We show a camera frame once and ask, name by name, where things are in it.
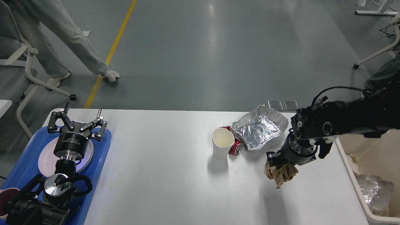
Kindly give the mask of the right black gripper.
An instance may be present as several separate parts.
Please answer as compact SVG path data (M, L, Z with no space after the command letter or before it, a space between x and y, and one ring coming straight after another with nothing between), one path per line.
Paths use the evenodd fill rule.
M281 168L283 159L293 165L304 165L316 160L316 147L304 144L295 139L293 133L289 133L278 152L266 152L267 164L270 168Z

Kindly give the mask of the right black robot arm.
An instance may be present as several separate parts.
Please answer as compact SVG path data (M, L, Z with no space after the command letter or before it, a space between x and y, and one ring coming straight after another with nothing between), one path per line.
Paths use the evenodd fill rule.
M300 108L291 118L291 126L281 149L266 153L271 168L323 159L337 135L380 138L388 130L399 129L399 84L392 83L351 102L333 101Z

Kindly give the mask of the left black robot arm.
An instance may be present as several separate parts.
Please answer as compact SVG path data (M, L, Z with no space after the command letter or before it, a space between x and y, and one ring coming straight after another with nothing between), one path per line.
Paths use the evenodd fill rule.
M99 109L90 122L69 104L36 131L1 187L2 225L82 225L111 142Z

